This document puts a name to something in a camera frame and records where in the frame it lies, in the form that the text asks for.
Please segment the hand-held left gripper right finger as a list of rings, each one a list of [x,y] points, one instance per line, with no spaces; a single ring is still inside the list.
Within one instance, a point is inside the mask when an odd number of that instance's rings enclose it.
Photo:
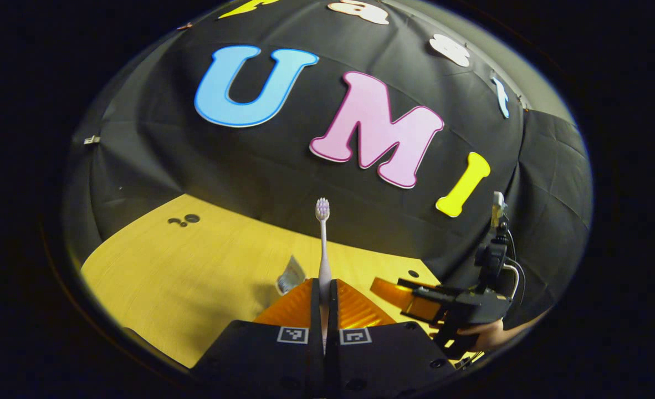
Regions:
[[[414,321],[339,328],[337,289],[333,280],[327,330],[329,397],[419,397],[461,377]]]

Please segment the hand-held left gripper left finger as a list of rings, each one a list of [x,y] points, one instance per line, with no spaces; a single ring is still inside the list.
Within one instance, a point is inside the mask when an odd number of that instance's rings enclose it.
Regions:
[[[194,366],[212,397],[321,397],[324,346],[319,283],[303,283],[308,325],[234,320]]]

